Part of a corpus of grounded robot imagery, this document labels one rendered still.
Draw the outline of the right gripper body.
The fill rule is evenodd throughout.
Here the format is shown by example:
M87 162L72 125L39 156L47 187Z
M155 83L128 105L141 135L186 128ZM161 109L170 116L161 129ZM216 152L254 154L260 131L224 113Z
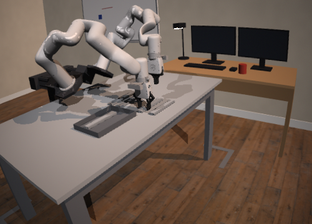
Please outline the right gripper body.
M143 83L142 90L135 90L135 96L141 99L149 99L149 96L150 96L149 92L152 93L152 86L151 86L150 81L147 81Z

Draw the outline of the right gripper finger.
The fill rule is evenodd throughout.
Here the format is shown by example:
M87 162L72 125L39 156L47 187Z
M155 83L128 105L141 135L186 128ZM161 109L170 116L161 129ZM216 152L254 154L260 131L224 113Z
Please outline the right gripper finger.
M149 99L146 99L146 101L147 101L147 110L149 110L149 109L151 109L151 102L154 100L154 96L152 95L152 93L151 92L149 92L150 93L150 96L149 96ZM151 97L151 99L150 99L150 97Z
M135 96L135 93L133 94L133 96L135 97L135 99L137 100L138 102L138 108L141 108L142 107L142 101L141 101L141 98L138 98Z

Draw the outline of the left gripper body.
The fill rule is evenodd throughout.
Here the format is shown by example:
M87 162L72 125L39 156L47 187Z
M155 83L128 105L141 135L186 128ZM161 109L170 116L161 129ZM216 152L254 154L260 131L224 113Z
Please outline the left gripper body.
M147 62L148 62L148 72L149 74L160 74L162 72L164 72L164 68L163 68L163 60L161 57L156 57L156 58L147 58Z

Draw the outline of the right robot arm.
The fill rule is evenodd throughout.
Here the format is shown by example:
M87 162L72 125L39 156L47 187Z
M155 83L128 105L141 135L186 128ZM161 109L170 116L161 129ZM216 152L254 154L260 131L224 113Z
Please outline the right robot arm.
M106 38L106 26L101 22L85 19L76 19L69 26L67 32L59 30L51 31L41 44L35 56L35 61L59 84L61 91L69 90L75 83L76 78L57 61L53 55L65 46L75 46L79 43L84 32L88 32L86 41L106 59L115 62L120 69L128 74L136 75L135 82L129 83L128 89L142 90L143 83L150 80L148 62L146 58L134 59L131 55L117 47Z

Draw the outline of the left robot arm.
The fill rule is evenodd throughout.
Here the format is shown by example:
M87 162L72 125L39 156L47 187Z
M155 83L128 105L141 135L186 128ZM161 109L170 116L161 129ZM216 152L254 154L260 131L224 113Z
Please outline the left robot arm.
M168 56L161 55L160 43L162 41L159 34L145 34L146 32L151 31L156 27L160 22L160 17L153 12L151 9L142 9L138 6L132 6L128 11L123 20L115 28L116 32L119 33L122 37L116 33L110 32L106 36L111 42L116 46L123 49L130 40L134 37L135 31L131 28L131 25L134 23L134 19L138 19L143 25L139 29L139 44L141 46L148 46L150 58L162 57L163 60L167 60ZM143 19L143 20L142 20ZM145 34L145 35L143 35ZM148 41L148 44L147 44ZM93 66L100 67L107 70L110 64L110 60L106 59L102 54L99 56L97 63Z

